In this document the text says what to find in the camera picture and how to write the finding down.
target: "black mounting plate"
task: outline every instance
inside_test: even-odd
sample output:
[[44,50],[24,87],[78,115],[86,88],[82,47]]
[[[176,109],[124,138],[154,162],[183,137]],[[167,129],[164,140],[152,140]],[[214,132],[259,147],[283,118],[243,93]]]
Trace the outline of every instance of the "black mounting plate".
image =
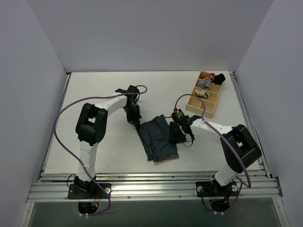
[[[237,186],[237,183],[233,181],[233,182],[231,182],[231,186],[232,185]],[[198,186],[202,186],[203,190],[198,192],[197,191]],[[202,198],[202,197],[222,197],[221,195],[215,194],[214,190],[212,190],[210,181],[196,182],[196,193],[197,193],[197,196],[200,198]],[[232,191],[230,196],[237,196],[237,194],[238,194],[238,191],[236,191],[236,192]]]
[[[109,188],[110,193],[111,193],[112,185],[110,183],[99,183],[99,184],[104,189]],[[107,195],[105,195],[99,188],[97,188],[97,190],[92,195],[89,195],[88,193],[84,192],[83,190],[75,187],[75,185],[72,183],[70,185],[67,198],[69,200],[95,199],[98,197],[98,194],[99,194],[98,191],[101,193],[100,199],[107,199]]]

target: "screw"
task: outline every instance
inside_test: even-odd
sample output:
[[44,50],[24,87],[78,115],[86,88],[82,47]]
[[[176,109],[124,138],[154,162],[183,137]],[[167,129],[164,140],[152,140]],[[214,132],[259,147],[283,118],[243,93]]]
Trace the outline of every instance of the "screw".
[[107,194],[110,194],[110,188],[105,188],[104,190]]
[[201,192],[202,190],[203,190],[203,187],[202,187],[202,186],[198,186],[198,187],[197,187],[197,191],[198,191],[198,192]]
[[238,190],[238,187],[236,185],[232,185],[232,191],[236,192]]

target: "black object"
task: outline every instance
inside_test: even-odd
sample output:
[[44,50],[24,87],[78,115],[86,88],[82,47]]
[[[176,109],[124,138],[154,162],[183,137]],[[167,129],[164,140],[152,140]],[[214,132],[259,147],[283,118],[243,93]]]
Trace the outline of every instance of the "black object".
[[220,73],[219,75],[214,77],[213,83],[221,85],[226,80],[225,76]]
[[225,197],[225,196],[237,196],[238,191],[232,191],[232,186],[237,186],[235,181],[228,183],[226,186],[220,186],[216,180],[196,182],[196,188],[202,186],[202,191],[197,192],[198,197]]
[[98,207],[93,202],[79,202],[78,210],[80,214],[93,214],[98,210]]
[[[101,142],[106,132],[107,114],[106,109],[89,103],[84,104],[76,126],[78,139],[89,143],[90,146]],[[95,122],[89,121],[92,118],[96,118]]]
[[[236,182],[232,181],[226,186],[220,186],[216,180],[212,182],[196,182],[196,188],[202,186],[201,191],[196,191],[197,196],[201,197],[202,203],[207,210],[213,210],[217,212],[224,212],[230,207],[228,200],[229,196],[237,196],[237,191],[232,191],[232,186],[237,186]],[[207,208],[204,204],[203,197],[224,197],[222,200],[210,200],[211,209]]]
[[[109,188],[111,191],[112,185],[110,183],[99,183],[102,188]],[[78,188],[75,184],[71,184],[67,198],[69,200],[82,200],[82,199],[95,199],[98,197],[100,193],[100,199],[107,199],[107,195],[103,193],[97,186],[94,188],[93,191],[83,191],[82,188]]]
[[130,85],[127,90],[117,89],[115,92],[125,94],[127,97],[126,106],[123,107],[126,112],[127,122],[132,124],[136,129],[140,127],[140,107],[136,105],[138,95],[128,95],[127,93],[139,93],[139,89],[136,86]]
[[[261,157],[260,148],[244,125],[239,124],[236,127],[232,127],[232,130],[229,133],[223,134],[223,136],[235,149],[246,168]],[[232,150],[221,138],[220,141],[229,167],[239,174],[242,173],[243,169]]]
[[171,114],[171,118],[174,122],[169,123],[169,140],[173,143],[184,143],[186,142],[186,134],[189,134],[193,142],[195,136],[190,129],[190,125],[201,116],[189,117],[184,115],[181,109],[178,109]]

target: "striped fabric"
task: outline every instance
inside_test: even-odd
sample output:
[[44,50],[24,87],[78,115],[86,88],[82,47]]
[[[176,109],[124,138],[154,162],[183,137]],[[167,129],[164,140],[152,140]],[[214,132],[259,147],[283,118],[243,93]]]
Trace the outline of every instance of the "striped fabric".
[[164,115],[141,124],[137,133],[148,161],[162,162],[171,157],[179,157],[177,145],[169,142],[169,125]]

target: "white wall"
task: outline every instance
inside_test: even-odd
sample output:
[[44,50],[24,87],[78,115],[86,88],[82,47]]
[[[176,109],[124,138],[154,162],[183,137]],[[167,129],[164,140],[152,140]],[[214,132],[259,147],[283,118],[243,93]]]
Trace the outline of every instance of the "white wall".
[[25,0],[0,2],[0,225],[17,226],[37,181],[66,73]]
[[28,0],[67,71],[236,70],[273,0]]
[[275,0],[237,71],[291,226],[302,226],[303,1]]

